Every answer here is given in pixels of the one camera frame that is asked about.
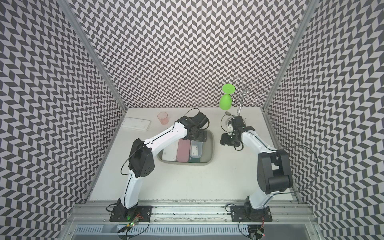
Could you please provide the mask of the translucent white pencil case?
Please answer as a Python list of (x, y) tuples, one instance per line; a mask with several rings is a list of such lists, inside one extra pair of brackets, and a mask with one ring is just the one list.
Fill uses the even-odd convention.
[(190, 157), (200, 158), (203, 152), (203, 142), (191, 141)]

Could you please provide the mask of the grey plastic storage box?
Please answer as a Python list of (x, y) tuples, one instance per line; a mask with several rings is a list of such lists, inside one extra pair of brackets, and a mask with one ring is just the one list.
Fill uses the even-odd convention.
[(163, 150), (161, 150), (157, 154), (158, 160), (160, 160), (161, 162), (166, 163), (166, 164), (181, 165), (181, 166), (205, 166), (205, 165), (208, 165), (213, 160), (213, 157), (214, 157), (214, 136), (213, 136), (211, 131), (207, 131), (207, 132), (208, 132), (207, 141), (205, 143), (203, 143), (203, 152), (202, 152), (200, 163), (188, 163), (188, 162), (187, 163), (179, 163), (177, 161), (175, 161), (175, 162), (163, 161), (162, 160)]

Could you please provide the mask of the pink pencil case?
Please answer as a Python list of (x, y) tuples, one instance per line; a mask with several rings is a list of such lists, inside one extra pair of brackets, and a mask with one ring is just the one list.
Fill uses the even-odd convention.
[(178, 143), (179, 145), (177, 150), (176, 161), (179, 163), (187, 163), (190, 157), (191, 141), (180, 139)]

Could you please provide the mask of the dark green pencil case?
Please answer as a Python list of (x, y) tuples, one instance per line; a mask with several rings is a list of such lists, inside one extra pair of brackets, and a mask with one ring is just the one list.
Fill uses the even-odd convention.
[(190, 157), (188, 161), (188, 163), (200, 163), (200, 162), (201, 162), (201, 158), (193, 158), (193, 157)]

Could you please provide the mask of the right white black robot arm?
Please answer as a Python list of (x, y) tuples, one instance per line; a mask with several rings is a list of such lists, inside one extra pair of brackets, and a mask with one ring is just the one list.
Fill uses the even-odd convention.
[(262, 217), (268, 214), (268, 202), (293, 186), (289, 155), (285, 150), (277, 150), (262, 140), (253, 127), (246, 126), (241, 116), (232, 116), (229, 126), (232, 131), (222, 134), (220, 144), (242, 149), (246, 146), (257, 156), (259, 188), (246, 198), (244, 209), (249, 217)]

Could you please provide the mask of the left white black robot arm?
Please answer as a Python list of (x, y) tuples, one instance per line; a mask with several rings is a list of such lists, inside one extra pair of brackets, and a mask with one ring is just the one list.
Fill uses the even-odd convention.
[(111, 211), (116, 222), (134, 219), (144, 177), (151, 174), (155, 169), (154, 157), (164, 148), (180, 139), (205, 142), (207, 131), (204, 126), (209, 126), (209, 119), (202, 112), (198, 112), (193, 117), (183, 116), (179, 118), (171, 127), (152, 138), (136, 139), (133, 142), (130, 155), (126, 160), (130, 169), (126, 174), (128, 180), (122, 196), (114, 204)]

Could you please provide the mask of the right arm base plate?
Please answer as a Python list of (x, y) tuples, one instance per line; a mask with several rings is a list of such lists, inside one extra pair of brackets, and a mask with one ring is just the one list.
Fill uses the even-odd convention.
[(230, 206), (230, 215), (232, 218), (232, 222), (272, 222), (272, 213), (270, 207), (266, 207), (261, 210), (250, 209), (246, 210), (244, 206)]

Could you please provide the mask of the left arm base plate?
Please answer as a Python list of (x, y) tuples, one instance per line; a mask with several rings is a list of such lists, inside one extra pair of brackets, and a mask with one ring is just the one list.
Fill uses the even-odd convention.
[(152, 215), (152, 210), (152, 206), (138, 206), (129, 210), (125, 210), (123, 207), (114, 206), (109, 221), (131, 223), (134, 221), (134, 217), (137, 217), (139, 218), (139, 223), (147, 223)]

